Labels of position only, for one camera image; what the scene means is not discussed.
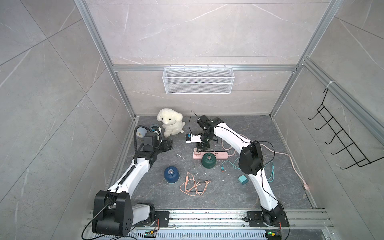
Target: black wire rack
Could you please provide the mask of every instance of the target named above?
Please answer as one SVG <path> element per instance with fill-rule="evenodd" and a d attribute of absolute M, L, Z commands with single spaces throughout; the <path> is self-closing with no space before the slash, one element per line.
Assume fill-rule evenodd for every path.
<path fill-rule="evenodd" d="M 350 166 L 348 166 L 348 167 L 345 167 L 345 168 L 340 168 L 340 169 L 347 169 L 347 168 L 350 168 L 350 167 L 352 167 L 352 166 L 354 166 L 354 165 L 357 165 L 357 166 L 359 166 L 359 167 L 364 167 L 364 166 L 366 166 L 366 165 L 368 165 L 368 164 L 371 164 L 371 163 L 374 163 L 374 162 L 376 162 L 376 161 L 378 161 L 378 160 L 380 160 L 380 159 L 383 159 L 384 157 L 381 157 L 381 158 L 379 158 L 379 159 L 376 159 L 376 160 L 374 160 L 374 161 L 370 161 L 366 156 L 365 156 L 365 154 L 361 151 L 361 149 L 357 146 L 357 144 L 352 140 L 352 138 L 348 135 L 348 133 L 344 130 L 344 128 L 339 124 L 339 122 L 333 117 L 333 115 L 328 111 L 328 109 L 324 106 L 324 100 L 325 100 L 325 97 L 327 96 L 327 93 L 328 93 L 328 89 L 326 88 L 325 90 L 324 90 L 324 92 L 323 93 L 325 93 L 325 95 L 324 95 L 324 98 L 323 98 L 323 101 L 321 102 L 321 105 L 317 108 L 317 113 L 316 113 L 316 115 L 313 117 L 313 118 L 308 118 L 309 120 L 312 120 L 312 119 L 314 119 L 317 115 L 321 115 L 322 116 L 322 118 L 325 120 L 325 124 L 324 125 L 322 125 L 321 126 L 321 128 L 315 128 L 316 130 L 320 130 L 320 129 L 322 129 L 324 126 L 326 126 L 326 125 L 328 125 L 330 128 L 331 128 L 331 130 L 333 131 L 333 133 L 334 133 L 334 136 L 333 136 L 333 138 L 332 138 L 332 140 L 330 141 L 330 142 L 325 142 L 326 144 L 331 144 L 332 142 L 333 142 L 333 140 L 337 137 L 338 139 L 339 139 L 339 141 L 341 142 L 341 144 L 343 145 L 343 148 L 340 150 L 340 151 L 338 151 L 338 152 L 336 152 L 336 153 L 331 153 L 332 155 L 335 155 L 335 154 L 338 154 L 339 152 L 341 152 L 341 151 L 343 151 L 343 150 L 346 150 L 348 153 L 349 153 L 349 155 L 351 156 L 351 158 L 354 160 L 354 162 L 355 163 L 353 163 L 352 165 L 350 165 Z M 321 111 L 326 111 L 326 112 L 328 112 L 328 114 L 331 116 L 331 118 L 330 119 L 326 119 L 324 116 L 323 116 L 323 114 L 321 113 Z M 341 128 L 341 130 L 340 131 L 338 131 L 338 132 L 336 132 L 335 131 L 335 129 L 329 124 L 329 122 L 331 121 L 331 120 L 334 120 L 336 123 L 337 123 L 337 125 L 339 125 L 339 127 Z M 340 134 L 340 133 L 342 133 L 342 132 L 344 132 L 344 134 L 346 134 L 346 136 L 348 136 L 348 138 L 351 140 L 351 144 L 348 144 L 348 145 L 346 145 L 341 139 L 340 139 L 340 137 L 338 136 L 338 134 Z M 354 157 L 353 157 L 353 155 L 351 154 L 351 151 L 350 150 L 348 150 L 348 147 L 351 147 L 352 145 L 355 145 L 356 146 L 356 148 L 360 151 L 360 153 L 363 155 L 363 160 L 359 160 L 359 161 L 357 161 Z"/>

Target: mounting plate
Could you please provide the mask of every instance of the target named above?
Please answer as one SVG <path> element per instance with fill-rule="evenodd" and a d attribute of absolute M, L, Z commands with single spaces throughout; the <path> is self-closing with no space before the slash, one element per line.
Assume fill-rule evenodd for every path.
<path fill-rule="evenodd" d="M 169 212 L 168 211 L 155 211 L 155 219 L 159 218 L 160 227 L 168 227 Z M 140 222 L 136 227 L 144 227 Z"/>
<path fill-rule="evenodd" d="M 264 227 L 264 220 L 263 220 L 263 212 L 260 211 L 247 211 L 247 217 L 244 218 L 246 222 L 249 223 L 250 227 Z M 289 222 L 287 220 L 287 216 L 281 215 L 279 218 L 279 222 L 281 222 L 282 227 L 288 227 Z"/>

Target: plush dog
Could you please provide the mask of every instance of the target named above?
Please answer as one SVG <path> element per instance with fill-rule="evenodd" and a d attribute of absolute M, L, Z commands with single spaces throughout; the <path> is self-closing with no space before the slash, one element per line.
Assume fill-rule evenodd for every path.
<path fill-rule="evenodd" d="M 163 122 L 163 128 L 165 128 L 164 137 L 170 135 L 176 135 L 179 132 L 184 132 L 183 127 L 185 122 L 182 122 L 183 115 L 170 108 L 163 108 L 157 115 L 157 120 Z"/>

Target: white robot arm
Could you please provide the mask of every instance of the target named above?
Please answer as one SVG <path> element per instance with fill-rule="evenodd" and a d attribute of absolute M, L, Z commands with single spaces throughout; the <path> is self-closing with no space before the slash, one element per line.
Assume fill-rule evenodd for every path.
<path fill-rule="evenodd" d="M 196 142 L 197 151 L 209 149 L 209 142 L 217 136 L 229 143 L 239 154 L 239 167 L 251 179 L 263 211 L 266 225 L 275 225 L 284 209 L 276 200 L 264 171 L 263 154 L 259 142 L 250 141 L 230 129 L 220 118 L 208 119 L 205 115 L 198 118 L 197 123 L 204 130 L 203 134 L 186 135 L 186 142 Z"/>
<path fill-rule="evenodd" d="M 151 225 L 154 222 L 155 208 L 153 204 L 131 204 L 131 195 L 144 174 L 156 161 L 161 152 L 172 149 L 172 141 L 162 140 L 161 130 L 158 127 L 149 129 L 145 134 L 144 142 L 137 148 L 137 139 L 134 138 L 135 157 L 123 176 L 107 191 L 99 191 L 94 200 L 92 231 L 94 233 L 127 236 L 131 227 L 139 222 Z"/>
<path fill-rule="evenodd" d="M 219 123 L 217 127 L 215 127 L 214 131 L 216 136 L 229 143 L 239 154 L 243 148 L 250 145 L 248 139 L 238 135 L 224 122 Z M 257 171 L 256 175 L 248 174 L 248 177 L 251 179 L 256 192 L 259 195 L 261 206 L 268 211 L 273 210 L 277 206 L 278 202 L 276 201 L 276 197 L 274 196 L 272 189 L 269 186 L 264 169 Z"/>

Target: orange charging cable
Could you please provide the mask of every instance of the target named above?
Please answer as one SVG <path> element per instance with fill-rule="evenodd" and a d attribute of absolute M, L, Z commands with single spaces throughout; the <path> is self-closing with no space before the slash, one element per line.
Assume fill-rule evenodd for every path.
<path fill-rule="evenodd" d="M 187 189 L 188 181 L 191 181 L 191 180 L 193 181 L 193 187 L 191 187 L 190 189 Z M 182 191 L 183 193 L 190 195 L 190 196 L 196 196 L 197 194 L 201 196 L 204 194 L 205 190 L 207 189 L 208 183 L 210 183 L 210 182 L 211 181 L 209 181 L 209 180 L 205 181 L 204 183 L 196 182 L 193 175 L 190 172 L 187 172 L 187 176 L 185 177 L 185 182 L 183 182 L 180 185 L 180 191 Z M 197 186 L 200 186 L 200 185 L 205 185 L 204 190 L 201 192 L 199 192 L 197 190 Z"/>

